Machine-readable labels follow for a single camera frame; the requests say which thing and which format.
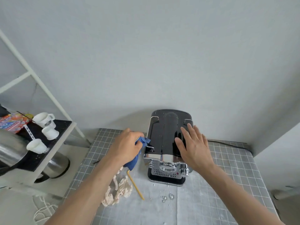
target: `hand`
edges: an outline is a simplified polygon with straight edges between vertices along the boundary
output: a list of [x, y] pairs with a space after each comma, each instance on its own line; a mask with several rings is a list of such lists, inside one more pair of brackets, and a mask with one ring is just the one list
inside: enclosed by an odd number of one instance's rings
[[125, 163], [130, 162], [139, 153], [143, 144], [135, 141], [140, 137], [144, 137], [142, 132], [131, 132], [129, 128], [125, 129], [118, 137], [115, 142], [109, 148], [106, 156], [110, 160], [120, 163], [120, 167]]
[[206, 137], [200, 133], [197, 126], [194, 125], [193, 128], [188, 123], [187, 127], [190, 133], [185, 128], [180, 128], [185, 138], [186, 148], [178, 137], [175, 138], [175, 143], [186, 164], [201, 174], [215, 164], [212, 160]]

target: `colorful package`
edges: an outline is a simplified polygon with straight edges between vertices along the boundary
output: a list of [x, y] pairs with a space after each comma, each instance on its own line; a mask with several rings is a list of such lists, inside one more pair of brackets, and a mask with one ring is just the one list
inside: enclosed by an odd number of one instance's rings
[[0, 118], [0, 129], [4, 129], [13, 133], [18, 133], [23, 125], [30, 121], [20, 113], [8, 114]]

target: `white metal shelf frame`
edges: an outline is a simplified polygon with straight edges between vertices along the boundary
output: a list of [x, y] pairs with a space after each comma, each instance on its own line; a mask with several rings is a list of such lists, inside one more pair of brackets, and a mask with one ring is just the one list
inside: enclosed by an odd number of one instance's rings
[[[12, 80], [11, 82], [7, 83], [6, 85], [0, 87], [0, 94], [4, 91], [10, 89], [11, 87], [15, 86], [16, 84], [20, 83], [27, 77], [32, 77], [36, 83], [43, 89], [46, 95], [51, 99], [51, 101], [57, 106], [57, 108], [62, 112], [62, 114], [66, 117], [67, 120], [73, 121], [69, 114], [65, 111], [65, 109], [60, 105], [57, 99], [53, 96], [53, 94], [49, 91], [49, 89], [45, 86], [45, 84], [41, 81], [38, 75], [33, 71], [33, 69], [29, 66], [23, 56], [17, 51], [14, 45], [9, 41], [6, 35], [0, 30], [0, 39], [6, 44], [9, 50], [13, 53], [13, 55], [19, 60], [19, 62], [23, 65], [23, 67], [27, 70], [26, 73], [22, 74], [21, 76], [17, 77], [16, 79]], [[88, 143], [90, 146], [91, 142], [85, 137], [83, 132], [76, 126], [75, 130], [79, 133], [79, 135]]]

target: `yellow straw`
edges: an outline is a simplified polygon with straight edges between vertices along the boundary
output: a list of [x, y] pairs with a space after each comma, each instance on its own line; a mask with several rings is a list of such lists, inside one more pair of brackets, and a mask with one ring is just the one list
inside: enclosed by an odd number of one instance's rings
[[132, 178], [130, 177], [130, 174], [129, 174], [129, 170], [127, 171], [127, 174], [128, 174], [128, 177], [130, 178], [131, 182], [133, 183], [134, 187], [137, 189], [137, 193], [140, 195], [140, 197], [144, 199], [143, 195], [141, 194], [141, 192], [139, 191], [139, 189], [137, 188], [137, 186], [135, 185], [134, 181], [132, 180]]

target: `right hand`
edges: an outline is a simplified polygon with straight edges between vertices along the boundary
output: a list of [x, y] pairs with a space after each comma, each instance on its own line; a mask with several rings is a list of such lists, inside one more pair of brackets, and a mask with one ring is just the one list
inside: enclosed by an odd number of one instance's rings
[[185, 138], [186, 148], [181, 139], [175, 138], [175, 143], [180, 151], [181, 157], [186, 164], [196, 170], [199, 174], [203, 174], [206, 170], [212, 168], [215, 164], [212, 160], [208, 141], [206, 137], [200, 133], [197, 126], [194, 128], [188, 123], [189, 132], [181, 127], [182, 134]]

